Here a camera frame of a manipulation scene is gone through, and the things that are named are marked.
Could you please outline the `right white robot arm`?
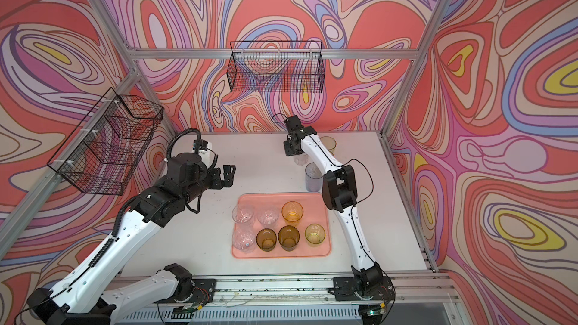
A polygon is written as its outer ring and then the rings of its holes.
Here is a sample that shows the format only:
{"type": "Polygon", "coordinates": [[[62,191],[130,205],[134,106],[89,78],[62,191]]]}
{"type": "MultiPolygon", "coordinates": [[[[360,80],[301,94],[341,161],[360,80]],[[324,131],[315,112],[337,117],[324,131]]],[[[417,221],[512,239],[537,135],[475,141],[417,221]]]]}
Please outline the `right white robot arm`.
{"type": "Polygon", "coordinates": [[[283,123],[287,129],[285,155],[305,153],[322,174],[322,199],[337,216],[352,256],[353,294],[361,299],[382,296],[388,302],[394,300],[396,291],[391,278],[374,259],[361,229],[355,170],[338,161],[322,144],[317,132],[304,126],[298,116],[286,117],[283,123]]]}

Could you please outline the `amber glass row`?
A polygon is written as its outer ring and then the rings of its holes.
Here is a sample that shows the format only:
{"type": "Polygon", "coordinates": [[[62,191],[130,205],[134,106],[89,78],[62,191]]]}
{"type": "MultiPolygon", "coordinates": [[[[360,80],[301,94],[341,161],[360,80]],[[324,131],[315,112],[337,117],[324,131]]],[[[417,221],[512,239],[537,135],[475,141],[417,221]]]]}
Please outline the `amber glass row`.
{"type": "Polygon", "coordinates": [[[303,206],[296,201],[287,202],[281,207],[281,216],[287,225],[296,227],[303,218],[303,215],[303,206]]]}

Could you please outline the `blue tinted glass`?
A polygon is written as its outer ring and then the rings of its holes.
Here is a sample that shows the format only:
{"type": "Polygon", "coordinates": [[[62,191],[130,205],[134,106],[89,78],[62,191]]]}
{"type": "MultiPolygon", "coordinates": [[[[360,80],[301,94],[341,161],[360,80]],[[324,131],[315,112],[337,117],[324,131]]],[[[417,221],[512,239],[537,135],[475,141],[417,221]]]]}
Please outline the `blue tinted glass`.
{"type": "Polygon", "coordinates": [[[323,174],[314,162],[305,168],[306,190],[310,193],[320,192],[323,186],[323,174]]]}

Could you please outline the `clear glass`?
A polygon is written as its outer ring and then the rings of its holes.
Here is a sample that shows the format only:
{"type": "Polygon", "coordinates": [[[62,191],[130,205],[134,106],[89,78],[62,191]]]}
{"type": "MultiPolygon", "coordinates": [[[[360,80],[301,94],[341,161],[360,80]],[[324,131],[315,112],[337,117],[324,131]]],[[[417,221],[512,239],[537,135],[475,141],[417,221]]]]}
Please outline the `clear glass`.
{"type": "Polygon", "coordinates": [[[298,166],[304,166],[309,162],[309,156],[306,153],[301,154],[301,155],[297,155],[294,157],[294,162],[298,166]]]}
{"type": "Polygon", "coordinates": [[[274,207],[261,209],[257,215],[257,220],[266,228],[273,228],[279,218],[279,210],[274,207]]]}
{"type": "Polygon", "coordinates": [[[254,250],[256,235],[253,229],[248,227],[238,227],[233,231],[233,248],[248,253],[254,250]]]}
{"type": "Polygon", "coordinates": [[[232,210],[232,219],[237,226],[251,227],[255,220],[255,210],[251,205],[237,205],[232,210]]]}

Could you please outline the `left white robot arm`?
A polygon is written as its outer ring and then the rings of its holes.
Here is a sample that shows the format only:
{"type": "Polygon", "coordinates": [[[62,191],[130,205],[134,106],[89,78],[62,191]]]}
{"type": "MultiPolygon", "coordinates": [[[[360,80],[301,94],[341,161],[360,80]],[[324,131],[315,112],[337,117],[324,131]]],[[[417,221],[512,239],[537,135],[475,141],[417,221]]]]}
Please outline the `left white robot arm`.
{"type": "Polygon", "coordinates": [[[50,289],[35,290],[28,310],[45,324],[114,324],[161,300],[187,302],[197,287],[176,263],[129,286],[107,287],[149,239],[191,209],[191,201],[233,186],[235,172],[234,165],[206,165],[197,153],[169,157],[167,173],[121,206],[111,233],[87,259],[50,289]]]}

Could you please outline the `brown glass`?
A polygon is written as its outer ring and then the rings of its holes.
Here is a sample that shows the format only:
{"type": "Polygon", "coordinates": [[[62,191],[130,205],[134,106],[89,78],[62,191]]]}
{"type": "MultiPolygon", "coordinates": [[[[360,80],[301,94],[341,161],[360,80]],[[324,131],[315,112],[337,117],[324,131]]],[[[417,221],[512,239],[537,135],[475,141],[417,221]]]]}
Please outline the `brown glass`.
{"type": "Polygon", "coordinates": [[[265,252],[272,251],[277,243],[277,234],[270,228],[263,228],[256,236],[256,243],[260,250],[265,252]]]}

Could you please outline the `light green glass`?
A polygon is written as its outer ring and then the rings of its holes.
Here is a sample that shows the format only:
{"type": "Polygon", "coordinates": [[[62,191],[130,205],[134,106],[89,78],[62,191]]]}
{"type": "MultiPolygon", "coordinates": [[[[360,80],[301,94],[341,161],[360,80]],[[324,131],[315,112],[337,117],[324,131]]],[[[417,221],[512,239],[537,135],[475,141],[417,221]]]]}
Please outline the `light green glass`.
{"type": "Polygon", "coordinates": [[[309,246],[318,247],[326,239],[326,231],[320,224],[310,224],[305,230],[306,242],[309,246]]]}

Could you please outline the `yellow glass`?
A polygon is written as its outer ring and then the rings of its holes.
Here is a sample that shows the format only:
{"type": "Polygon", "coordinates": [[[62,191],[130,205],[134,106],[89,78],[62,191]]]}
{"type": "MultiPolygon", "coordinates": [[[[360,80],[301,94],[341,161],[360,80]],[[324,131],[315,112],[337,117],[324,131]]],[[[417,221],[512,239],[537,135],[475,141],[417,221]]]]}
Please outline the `yellow glass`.
{"type": "Polygon", "coordinates": [[[334,151],[337,148],[337,141],[333,137],[323,136],[321,137],[321,142],[326,147],[326,149],[329,150],[329,152],[334,154],[334,151]]]}

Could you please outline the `olive glass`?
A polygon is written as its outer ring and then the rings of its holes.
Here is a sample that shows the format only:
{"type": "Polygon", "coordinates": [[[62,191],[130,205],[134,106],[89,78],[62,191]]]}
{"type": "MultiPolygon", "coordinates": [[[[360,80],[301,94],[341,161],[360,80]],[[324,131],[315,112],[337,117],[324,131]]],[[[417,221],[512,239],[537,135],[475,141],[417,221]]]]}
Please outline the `olive glass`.
{"type": "Polygon", "coordinates": [[[278,232],[278,243],[285,251],[293,251],[300,241],[299,230],[291,225],[282,227],[278,232]]]}

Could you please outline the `pink plastic tray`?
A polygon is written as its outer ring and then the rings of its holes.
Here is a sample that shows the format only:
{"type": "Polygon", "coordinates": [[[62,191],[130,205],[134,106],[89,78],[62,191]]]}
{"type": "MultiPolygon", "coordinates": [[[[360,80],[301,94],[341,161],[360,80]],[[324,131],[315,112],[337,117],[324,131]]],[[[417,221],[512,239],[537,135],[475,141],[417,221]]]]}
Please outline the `pink plastic tray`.
{"type": "Polygon", "coordinates": [[[255,193],[244,194],[239,197],[238,205],[251,205],[255,210],[255,220],[251,228],[257,236],[258,232],[264,227],[257,220],[257,215],[261,209],[267,207],[274,207],[279,210],[279,218],[273,228],[277,234],[277,243],[272,251],[265,252],[260,250],[255,239],[254,250],[248,253],[243,253],[232,247],[231,252],[237,259],[251,259],[251,258],[283,258],[283,257],[326,257],[331,253],[331,238],[328,225],[328,209],[324,204],[322,195],[320,193],[255,193]],[[279,230],[287,226],[283,217],[281,216],[281,207],[290,201],[296,201],[303,206],[304,215],[296,228],[300,232],[299,244],[293,251],[285,251],[278,243],[279,230]],[[305,230],[310,224],[320,224],[326,231],[325,241],[318,247],[309,246],[305,238],[305,230]]]}

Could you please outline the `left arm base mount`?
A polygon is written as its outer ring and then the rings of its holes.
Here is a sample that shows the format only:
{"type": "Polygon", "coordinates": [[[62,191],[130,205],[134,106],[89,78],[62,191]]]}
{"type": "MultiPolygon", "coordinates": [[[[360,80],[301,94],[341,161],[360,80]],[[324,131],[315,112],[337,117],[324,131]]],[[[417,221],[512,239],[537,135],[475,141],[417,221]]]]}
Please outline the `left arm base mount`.
{"type": "Polygon", "coordinates": [[[172,296],[161,299],[157,303],[206,305],[214,299],[216,284],[215,278],[193,278],[188,282],[179,283],[172,296]]]}

